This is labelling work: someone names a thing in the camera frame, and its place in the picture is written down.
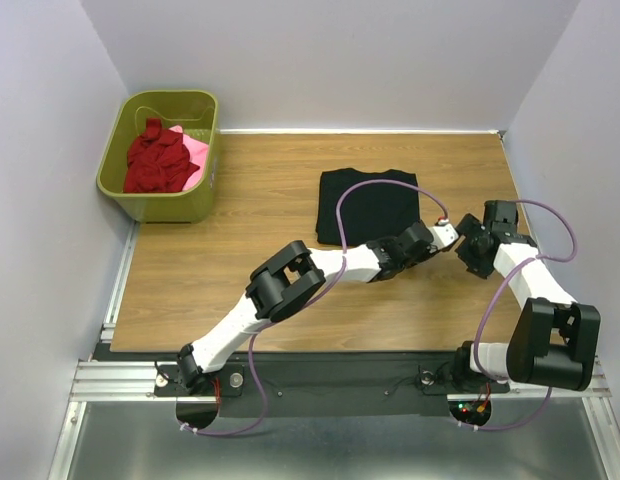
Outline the pink t shirt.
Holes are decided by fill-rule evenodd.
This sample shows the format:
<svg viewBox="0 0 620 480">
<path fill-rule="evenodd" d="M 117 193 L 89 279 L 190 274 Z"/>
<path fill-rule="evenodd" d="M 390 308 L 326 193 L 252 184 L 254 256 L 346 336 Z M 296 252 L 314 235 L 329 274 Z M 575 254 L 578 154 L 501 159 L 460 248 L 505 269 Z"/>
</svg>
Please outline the pink t shirt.
<svg viewBox="0 0 620 480">
<path fill-rule="evenodd" d="M 188 135 L 181 126 L 176 125 L 170 128 L 171 131 L 182 135 L 182 143 L 186 147 L 190 155 L 190 165 L 196 166 L 197 169 L 192 171 L 182 186 L 183 191 L 194 188 L 203 178 L 205 173 L 206 162 L 209 153 L 209 145 L 193 136 Z"/>
</svg>

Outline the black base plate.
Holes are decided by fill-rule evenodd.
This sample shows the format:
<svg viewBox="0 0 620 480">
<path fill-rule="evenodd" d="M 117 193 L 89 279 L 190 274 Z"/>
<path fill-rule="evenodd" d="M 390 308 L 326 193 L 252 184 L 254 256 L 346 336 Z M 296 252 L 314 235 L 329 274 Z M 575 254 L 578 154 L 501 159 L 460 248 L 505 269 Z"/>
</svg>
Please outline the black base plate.
<svg viewBox="0 0 620 480">
<path fill-rule="evenodd" d="M 447 416 L 454 396 L 475 401 L 508 392 L 475 372 L 457 372 L 458 364 L 452 351 L 236 353 L 196 392 L 176 363 L 164 363 L 154 393 L 179 404 L 211 398 L 226 418 L 274 418 Z"/>
</svg>

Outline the olive green plastic bin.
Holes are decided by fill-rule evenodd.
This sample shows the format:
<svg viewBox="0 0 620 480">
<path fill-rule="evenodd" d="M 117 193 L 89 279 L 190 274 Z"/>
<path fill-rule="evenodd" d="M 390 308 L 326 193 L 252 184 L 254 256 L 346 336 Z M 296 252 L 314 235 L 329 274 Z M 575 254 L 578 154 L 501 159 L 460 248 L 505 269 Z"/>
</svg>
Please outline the olive green plastic bin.
<svg viewBox="0 0 620 480">
<path fill-rule="evenodd" d="M 101 161 L 96 184 L 132 220 L 139 223 L 197 223 L 213 206 L 220 159 L 219 105 L 202 90 L 150 90 L 124 102 Z M 208 154 L 202 177 L 190 189 L 176 193 L 126 193 L 127 151 L 145 129 L 148 118 L 164 127 L 180 126 L 185 135 L 205 143 Z"/>
</svg>

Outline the aluminium frame rail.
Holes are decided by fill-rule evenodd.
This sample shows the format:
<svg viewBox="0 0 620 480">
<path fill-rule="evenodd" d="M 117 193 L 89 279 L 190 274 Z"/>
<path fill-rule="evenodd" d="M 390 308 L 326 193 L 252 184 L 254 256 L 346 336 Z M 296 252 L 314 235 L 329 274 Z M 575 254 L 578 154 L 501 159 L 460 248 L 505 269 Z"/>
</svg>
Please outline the aluminium frame rail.
<svg viewBox="0 0 620 480">
<path fill-rule="evenodd" d="M 201 393 L 188 392 L 175 362 L 81 362 L 71 396 L 76 401 L 179 398 L 202 400 L 246 398 L 264 389 L 270 398 L 295 393 L 327 397 L 369 395 L 376 399 L 414 393 L 449 400 L 476 398 L 543 398 L 541 386 L 492 381 L 460 384 L 452 376 L 452 356 L 446 352 L 403 353 L 258 353 L 250 366 L 244 354 L 234 355 L 221 371 L 212 374 Z"/>
</svg>

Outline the red t shirt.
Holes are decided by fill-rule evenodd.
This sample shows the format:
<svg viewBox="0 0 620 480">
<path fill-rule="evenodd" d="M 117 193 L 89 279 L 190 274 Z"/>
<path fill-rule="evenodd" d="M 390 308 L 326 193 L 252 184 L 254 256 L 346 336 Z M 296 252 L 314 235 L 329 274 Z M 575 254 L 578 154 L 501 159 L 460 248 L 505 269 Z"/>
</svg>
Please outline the red t shirt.
<svg viewBox="0 0 620 480">
<path fill-rule="evenodd" d="M 164 128 L 159 118 L 147 118 L 145 130 L 127 152 L 123 192 L 127 194 L 179 193 L 202 171 L 193 160 L 189 136 L 179 127 Z"/>
</svg>

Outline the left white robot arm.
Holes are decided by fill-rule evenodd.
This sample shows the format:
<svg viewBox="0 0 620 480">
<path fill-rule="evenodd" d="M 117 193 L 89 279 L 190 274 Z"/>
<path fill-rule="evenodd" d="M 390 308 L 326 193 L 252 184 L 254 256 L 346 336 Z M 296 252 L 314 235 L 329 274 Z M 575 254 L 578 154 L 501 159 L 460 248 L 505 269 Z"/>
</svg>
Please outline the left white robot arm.
<svg viewBox="0 0 620 480">
<path fill-rule="evenodd" d="M 189 393 L 205 392 L 212 374 L 264 328 L 299 313 L 324 286 L 338 282 L 371 283 L 394 278 L 425 262 L 457 239 L 450 225 L 416 222 L 403 233 L 341 250 L 289 243 L 250 275 L 245 293 L 208 333 L 177 354 L 178 382 Z"/>
</svg>

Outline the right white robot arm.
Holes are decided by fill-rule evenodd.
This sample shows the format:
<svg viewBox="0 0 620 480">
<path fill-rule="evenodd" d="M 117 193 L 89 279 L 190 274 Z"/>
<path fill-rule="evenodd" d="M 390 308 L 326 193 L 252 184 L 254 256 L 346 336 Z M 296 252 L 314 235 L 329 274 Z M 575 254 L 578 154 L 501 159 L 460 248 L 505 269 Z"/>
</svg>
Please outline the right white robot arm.
<svg viewBox="0 0 620 480">
<path fill-rule="evenodd" d="M 451 381 L 462 390 L 492 380 L 583 391 L 594 369 L 600 313 L 571 296 L 549 271 L 551 256 L 519 232 L 519 204 L 489 200 L 481 219 L 467 214 L 457 226 L 456 254 L 468 272 L 482 279 L 499 273 L 497 291 L 510 289 L 521 312 L 509 342 L 464 342 Z"/>
</svg>

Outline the black t shirt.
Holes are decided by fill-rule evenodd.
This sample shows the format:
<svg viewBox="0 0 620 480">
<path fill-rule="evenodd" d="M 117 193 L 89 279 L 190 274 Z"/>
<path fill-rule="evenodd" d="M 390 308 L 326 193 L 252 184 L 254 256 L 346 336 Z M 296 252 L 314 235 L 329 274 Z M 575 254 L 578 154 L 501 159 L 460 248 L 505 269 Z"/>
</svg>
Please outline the black t shirt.
<svg viewBox="0 0 620 480">
<path fill-rule="evenodd" d="M 386 236 L 397 236 L 420 219 L 419 194 L 408 185 L 417 184 L 417 176 L 401 170 L 362 172 L 353 168 L 326 171 L 319 181 L 316 221 L 317 242 L 341 244 L 336 220 L 336 204 L 350 187 L 357 188 L 341 205 L 341 218 L 347 244 L 356 247 Z"/>
</svg>

